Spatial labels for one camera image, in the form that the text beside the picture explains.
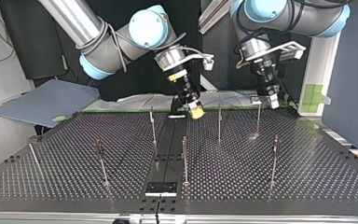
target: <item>green sticker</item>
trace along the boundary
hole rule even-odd
[[[301,103],[301,113],[317,113],[322,101],[322,89],[324,85],[307,84]]]

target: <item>metal post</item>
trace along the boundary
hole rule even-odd
[[[271,175],[271,185],[270,185],[271,188],[275,184],[274,178],[275,178],[276,164],[277,164],[279,152],[281,151],[281,138],[278,134],[275,134],[275,136],[274,136],[273,150],[274,150],[274,163],[272,165],[272,175]]]
[[[257,108],[257,125],[256,125],[256,128],[255,128],[255,133],[252,136],[252,139],[256,139],[258,137],[258,135],[260,135],[260,117],[261,117],[261,105],[262,105],[260,97],[258,97],[258,96],[251,97],[251,104],[252,105],[258,105],[258,108]]]
[[[222,141],[222,107],[219,105],[219,136],[218,141],[219,143]]]
[[[155,147],[157,146],[157,140],[156,140],[156,128],[155,128],[155,121],[153,118],[153,107],[150,109],[150,122],[152,123],[152,130],[153,130],[153,144]]]
[[[103,163],[103,140],[101,138],[97,138],[95,142],[95,155],[97,156],[98,161],[101,163],[101,167],[103,169],[103,178],[104,185],[107,187],[110,185],[109,180],[107,179],[106,169]]]
[[[40,164],[39,164],[39,160],[38,160],[37,157],[36,157],[36,153],[34,153],[34,147],[32,146],[31,143],[28,144],[28,146],[29,146],[29,148],[31,149],[32,155],[33,155],[33,157],[34,157],[34,161],[36,161],[37,165],[40,165]]]
[[[184,159],[185,162],[185,186],[188,186],[190,183],[188,182],[188,177],[187,177],[187,138],[184,136],[183,137],[183,141],[182,141],[182,157]]]
[[[256,134],[259,134],[259,127],[260,127],[260,115],[261,115],[261,104],[258,105],[258,111],[257,111],[257,128],[256,128]]]
[[[37,168],[39,169],[39,172],[42,175],[42,179],[45,180],[45,177],[43,177],[42,167],[40,166],[39,159],[37,158],[36,153],[34,151],[34,146],[31,143],[28,144],[28,146],[31,149],[32,155],[34,157],[34,161],[36,161]]]

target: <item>yellow object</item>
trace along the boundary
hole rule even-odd
[[[203,111],[203,109],[201,107],[192,109],[190,111],[190,113],[191,113],[191,118],[193,118],[193,119],[200,119],[205,114],[205,112]]]
[[[170,81],[175,81],[176,79],[178,79],[180,77],[184,77],[185,75],[187,75],[187,71],[184,69],[184,70],[182,70],[182,71],[180,71],[178,73],[175,73],[173,75],[168,76],[168,79]]]

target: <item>light blue cloth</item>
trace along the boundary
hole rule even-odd
[[[29,93],[0,106],[0,116],[53,128],[58,116],[69,117],[100,94],[92,87],[50,80]]]

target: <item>optical breadboard table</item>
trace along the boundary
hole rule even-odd
[[[294,110],[262,110],[257,137],[257,110],[223,110],[220,142],[218,111],[199,120],[153,117],[157,145],[149,113],[81,113],[32,144],[37,161],[30,147],[7,158],[0,164],[0,217],[358,221],[358,158]],[[276,134],[282,148],[272,180]],[[150,194],[164,184],[173,194]]]

